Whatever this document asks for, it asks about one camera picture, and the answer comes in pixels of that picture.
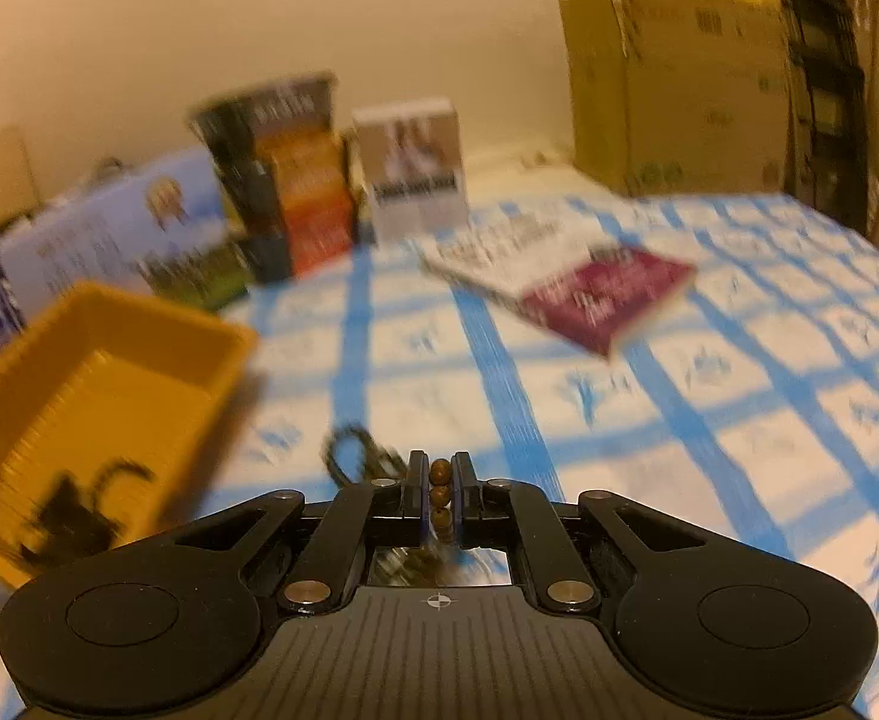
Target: purple book cover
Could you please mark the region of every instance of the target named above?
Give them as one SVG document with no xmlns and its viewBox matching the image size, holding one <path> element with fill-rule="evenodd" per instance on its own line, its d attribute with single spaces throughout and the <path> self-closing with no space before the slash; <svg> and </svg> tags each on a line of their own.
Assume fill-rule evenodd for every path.
<svg viewBox="0 0 879 720">
<path fill-rule="evenodd" d="M 694 266 L 640 248 L 599 248 L 590 254 L 591 262 L 524 293 L 520 310 L 533 322 L 604 356 L 695 276 Z"/>
</svg>

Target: person photo on book cover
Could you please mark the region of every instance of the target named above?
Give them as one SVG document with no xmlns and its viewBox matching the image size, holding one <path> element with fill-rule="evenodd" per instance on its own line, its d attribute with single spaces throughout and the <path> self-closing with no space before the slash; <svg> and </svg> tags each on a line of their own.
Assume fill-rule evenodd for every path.
<svg viewBox="0 0 879 720">
<path fill-rule="evenodd" d="M 438 141 L 430 137 L 428 119 L 398 119 L 386 128 L 385 175 L 390 182 L 414 181 L 444 169 Z"/>
</svg>

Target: tablecloth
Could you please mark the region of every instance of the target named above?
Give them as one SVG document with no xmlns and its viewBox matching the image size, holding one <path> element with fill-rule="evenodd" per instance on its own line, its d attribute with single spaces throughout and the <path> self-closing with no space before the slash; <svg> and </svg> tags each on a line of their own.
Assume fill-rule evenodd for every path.
<svg viewBox="0 0 879 720">
<path fill-rule="evenodd" d="M 879 252 L 781 196 L 505 201 L 695 262 L 687 298 L 610 361 L 364 248 L 225 312 L 260 333 L 248 413 L 201 514 L 272 488 L 328 499 L 331 425 L 556 500 L 608 488 L 812 565 L 879 621 Z M 0 586 L 0 608 L 7 591 Z M 20 708 L 0 661 L 0 720 Z M 879 720 L 879 653 L 857 702 Z"/>
</svg>

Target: crosshair symbol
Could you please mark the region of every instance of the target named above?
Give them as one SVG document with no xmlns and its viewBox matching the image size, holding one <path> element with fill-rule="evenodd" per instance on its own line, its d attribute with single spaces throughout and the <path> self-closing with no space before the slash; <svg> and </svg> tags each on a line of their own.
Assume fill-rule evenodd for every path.
<svg viewBox="0 0 879 720">
<path fill-rule="evenodd" d="M 444 610 L 448 605 L 454 604 L 455 600 L 450 598 L 448 595 L 444 595 L 441 592 L 431 595 L 426 600 L 423 601 L 424 604 L 429 604 L 436 611 Z"/>
</svg>

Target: metal screw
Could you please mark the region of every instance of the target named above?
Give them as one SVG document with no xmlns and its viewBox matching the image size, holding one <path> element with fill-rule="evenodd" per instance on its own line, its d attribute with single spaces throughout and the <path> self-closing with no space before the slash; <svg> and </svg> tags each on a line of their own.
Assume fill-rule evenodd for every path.
<svg viewBox="0 0 879 720">
<path fill-rule="evenodd" d="M 303 579 L 286 588 L 286 597 L 294 604 L 318 604 L 329 598 L 332 591 L 324 581 Z"/>
<path fill-rule="evenodd" d="M 546 594 L 558 604 L 585 604 L 594 595 L 593 589 L 585 581 L 573 579 L 554 581 Z"/>
</svg>

